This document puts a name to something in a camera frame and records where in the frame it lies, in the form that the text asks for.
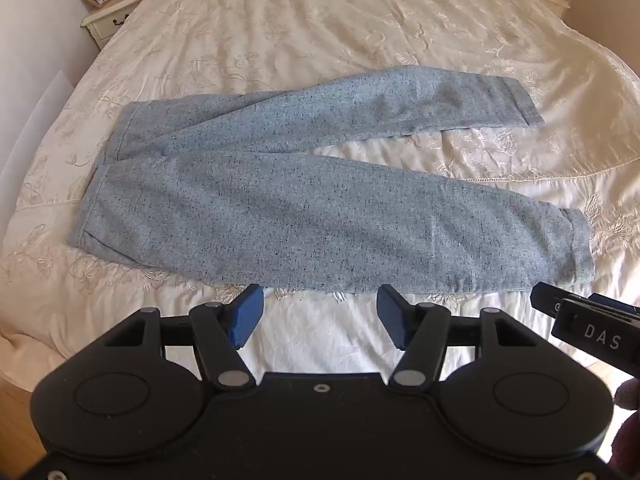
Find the right hand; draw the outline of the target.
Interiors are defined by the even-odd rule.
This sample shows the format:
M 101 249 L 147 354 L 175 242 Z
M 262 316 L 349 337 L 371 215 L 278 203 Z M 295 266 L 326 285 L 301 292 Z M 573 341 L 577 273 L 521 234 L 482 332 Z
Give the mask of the right hand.
M 629 379 L 615 393 L 614 404 L 631 411 L 613 439 L 608 464 L 629 479 L 638 479 L 640 470 L 639 379 Z

